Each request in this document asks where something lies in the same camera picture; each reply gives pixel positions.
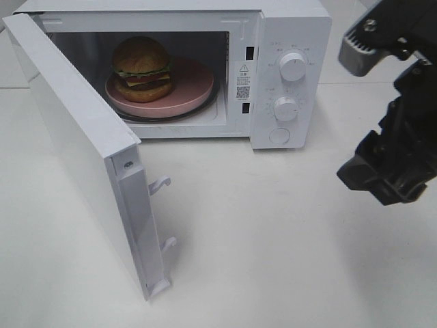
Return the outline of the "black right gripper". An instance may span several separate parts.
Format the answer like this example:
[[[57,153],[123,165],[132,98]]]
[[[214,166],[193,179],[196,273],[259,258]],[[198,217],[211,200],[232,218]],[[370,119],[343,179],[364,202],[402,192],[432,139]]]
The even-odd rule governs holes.
[[[436,65],[415,61],[393,83],[399,96],[354,156],[337,171],[353,191],[368,191],[382,205],[417,201],[436,163]]]

